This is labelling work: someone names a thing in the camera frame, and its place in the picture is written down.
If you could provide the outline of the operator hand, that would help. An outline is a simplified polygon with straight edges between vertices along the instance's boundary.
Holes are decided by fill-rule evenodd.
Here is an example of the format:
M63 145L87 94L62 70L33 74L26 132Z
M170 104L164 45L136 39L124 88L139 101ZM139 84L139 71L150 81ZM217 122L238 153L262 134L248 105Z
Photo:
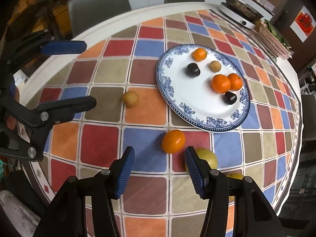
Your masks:
M15 85L15 82L12 81L11 84L10 84L10 95L17 101L19 102L19 90L18 88L16 87ZM10 130L14 130L16 126L16 119L10 115L7 115L7 127L10 129Z

